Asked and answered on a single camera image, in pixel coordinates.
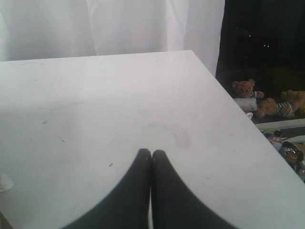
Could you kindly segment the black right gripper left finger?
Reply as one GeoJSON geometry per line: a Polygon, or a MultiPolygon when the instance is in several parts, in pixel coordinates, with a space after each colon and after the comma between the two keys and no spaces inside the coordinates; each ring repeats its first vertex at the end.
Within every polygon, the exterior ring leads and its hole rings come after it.
{"type": "Polygon", "coordinates": [[[147,229],[150,204],[151,153],[140,149],[116,187],[66,229],[147,229]]]}

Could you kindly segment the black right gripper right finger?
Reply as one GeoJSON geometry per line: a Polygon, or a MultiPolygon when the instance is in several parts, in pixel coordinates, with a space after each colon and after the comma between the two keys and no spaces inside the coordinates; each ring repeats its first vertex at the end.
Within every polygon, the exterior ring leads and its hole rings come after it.
{"type": "Polygon", "coordinates": [[[235,228],[194,195],[162,150],[152,155],[151,202],[155,229],[235,228]]]}

